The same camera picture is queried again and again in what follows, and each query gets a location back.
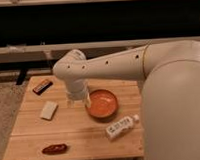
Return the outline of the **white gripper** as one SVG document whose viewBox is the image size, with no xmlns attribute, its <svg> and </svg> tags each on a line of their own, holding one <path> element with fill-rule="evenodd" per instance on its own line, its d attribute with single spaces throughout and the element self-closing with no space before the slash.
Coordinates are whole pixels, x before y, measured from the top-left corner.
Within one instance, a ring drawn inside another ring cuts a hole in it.
<svg viewBox="0 0 200 160">
<path fill-rule="evenodd" d="M 74 101 L 78 100 L 84 100 L 84 104 L 86 107 L 91 108 L 91 101 L 90 101 L 90 96 L 88 94 L 88 86 L 86 83 L 77 83 L 73 85 L 67 85 L 66 86 L 66 93 L 67 97 L 70 100 L 67 100 L 67 104 L 69 108 L 72 108 L 74 106 Z"/>
</svg>

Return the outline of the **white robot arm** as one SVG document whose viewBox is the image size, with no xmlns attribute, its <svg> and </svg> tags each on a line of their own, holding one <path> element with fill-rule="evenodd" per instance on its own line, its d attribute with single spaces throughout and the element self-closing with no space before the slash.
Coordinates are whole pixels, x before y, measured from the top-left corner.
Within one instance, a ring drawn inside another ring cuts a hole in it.
<svg viewBox="0 0 200 160">
<path fill-rule="evenodd" d="M 147 44 L 91 60 L 76 49 L 53 73 L 73 100 L 85 96 L 86 78 L 143 80 L 145 160 L 200 160 L 200 41 Z"/>
</svg>

